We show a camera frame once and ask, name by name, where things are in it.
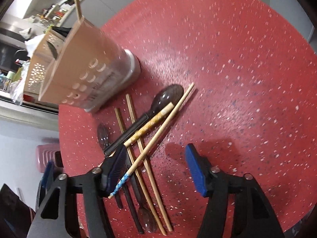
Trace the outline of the blue wooden chopstick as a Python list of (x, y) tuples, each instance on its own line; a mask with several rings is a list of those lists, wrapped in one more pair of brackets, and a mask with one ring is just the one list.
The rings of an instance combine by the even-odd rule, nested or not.
[(183, 105), (185, 100), (187, 99), (188, 95), (192, 91), (193, 87), (195, 86), (195, 83), (192, 82), (190, 86), (188, 87), (187, 91), (184, 93), (183, 97), (180, 99), (180, 101), (177, 103), (177, 105), (174, 107), (172, 112), (168, 115), (167, 119), (163, 122), (161, 127), (158, 129), (158, 131), (155, 133), (155, 135), (152, 137), (152, 139), (148, 142), (143, 152), (137, 157), (135, 162), (132, 164), (132, 166), (127, 170), (127, 172), (124, 174), (124, 176), (121, 178), (119, 183), (116, 185), (114, 191), (108, 196), (109, 199), (111, 199), (124, 185), (124, 183), (130, 178), (130, 176), (135, 172), (135, 170), (138, 168), (138, 166), (144, 161), (147, 154), (152, 150), (154, 145), (158, 143), (159, 137), (163, 134), (163, 132), (167, 129), (170, 122), (174, 119), (175, 115), (177, 115), (177, 112), (179, 111), (180, 107)]

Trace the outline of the dark brown spoon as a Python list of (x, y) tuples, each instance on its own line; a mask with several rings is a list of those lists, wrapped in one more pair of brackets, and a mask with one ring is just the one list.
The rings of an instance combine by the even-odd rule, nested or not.
[(132, 219), (134, 221), (134, 224), (137, 228), (138, 233), (144, 234), (145, 231), (147, 231), (148, 233), (156, 232), (155, 218), (153, 214), (149, 211), (149, 209), (146, 208), (145, 196), (141, 189), (140, 182), (137, 179), (136, 173), (134, 173), (132, 177), (130, 177), (130, 184), (133, 189), (137, 203), (139, 204), (138, 209), (135, 208), (130, 190), (128, 188), (128, 184), (125, 183), (122, 189), (123, 189), (125, 198), (127, 200), (128, 208), (130, 210)]

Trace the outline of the yellow patterned chopstick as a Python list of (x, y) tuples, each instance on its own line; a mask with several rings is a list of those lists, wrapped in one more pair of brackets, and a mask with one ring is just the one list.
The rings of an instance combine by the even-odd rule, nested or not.
[(124, 142), (124, 146), (126, 148), (130, 147), (134, 144), (139, 138), (141, 138), (144, 134), (147, 134), (149, 130), (156, 126), (168, 113), (170, 113), (174, 109), (174, 104), (170, 102), (166, 105), (157, 115), (152, 117), (150, 121), (148, 121), (143, 127), (141, 127), (135, 134), (133, 134), (127, 141)]

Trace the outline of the plain bamboo chopstick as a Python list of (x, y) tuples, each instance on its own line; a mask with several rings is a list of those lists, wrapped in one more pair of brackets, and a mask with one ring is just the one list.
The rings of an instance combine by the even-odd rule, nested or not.
[[(127, 106), (128, 106), (128, 110), (129, 110), (129, 113), (130, 113), (131, 123), (134, 123), (135, 122), (134, 106), (133, 106), (133, 103), (132, 103), (132, 99), (131, 99), (131, 97), (130, 97), (130, 95), (128, 93), (126, 94), (126, 101), (127, 101)], [(157, 202), (158, 207), (159, 207), (159, 209), (161, 211), (161, 214), (162, 214), (162, 216), (164, 218), (164, 222), (165, 222), (165, 224), (167, 226), (167, 229), (169, 231), (173, 231), (172, 224), (171, 224), (171, 222), (169, 220), (169, 217), (168, 217), (168, 214), (166, 212), (165, 206), (163, 205), (162, 198), (161, 198), (161, 193), (159, 192), (157, 183), (156, 183), (154, 175), (153, 175), (152, 168), (150, 166), (149, 158), (145, 158), (143, 164), (145, 166), (146, 173), (148, 174), (148, 178), (149, 178), (149, 181), (151, 183), (152, 190), (153, 190), (155, 198), (156, 198), (156, 202)]]

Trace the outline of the brown spoon black handle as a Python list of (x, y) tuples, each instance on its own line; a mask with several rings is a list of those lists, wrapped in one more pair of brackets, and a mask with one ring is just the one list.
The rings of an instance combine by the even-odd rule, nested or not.
[(175, 106), (183, 95), (184, 88), (179, 84), (172, 84), (162, 89), (154, 97), (150, 109), (139, 117), (129, 128), (127, 128), (127, 130), (124, 131), (113, 144), (111, 144), (107, 149), (104, 149), (105, 156), (110, 156), (121, 143), (127, 141), (136, 131), (156, 116), (169, 103), (172, 103)]

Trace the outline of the pink plastic stool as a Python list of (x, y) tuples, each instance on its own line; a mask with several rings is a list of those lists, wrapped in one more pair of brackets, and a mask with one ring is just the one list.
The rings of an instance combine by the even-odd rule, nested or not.
[(53, 162), (54, 165), (63, 169), (63, 161), (59, 143), (49, 143), (38, 145), (35, 149), (36, 167), (40, 173), (44, 173), (48, 162)]

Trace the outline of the beige utensil holder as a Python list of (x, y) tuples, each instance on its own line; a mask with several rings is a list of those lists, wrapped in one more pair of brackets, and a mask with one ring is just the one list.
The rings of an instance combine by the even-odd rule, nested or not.
[(140, 73), (140, 62), (130, 50), (82, 17), (50, 63), (38, 99), (94, 113), (133, 84)]

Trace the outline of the cream perforated storage rack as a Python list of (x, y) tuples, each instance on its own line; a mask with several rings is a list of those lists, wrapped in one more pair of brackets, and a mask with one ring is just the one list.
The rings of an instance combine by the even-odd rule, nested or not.
[(49, 65), (57, 59), (65, 40), (64, 36), (52, 28), (48, 29), (44, 34), (45, 37), (30, 58), (24, 86), (24, 92), (35, 98), (38, 98), (40, 87)]

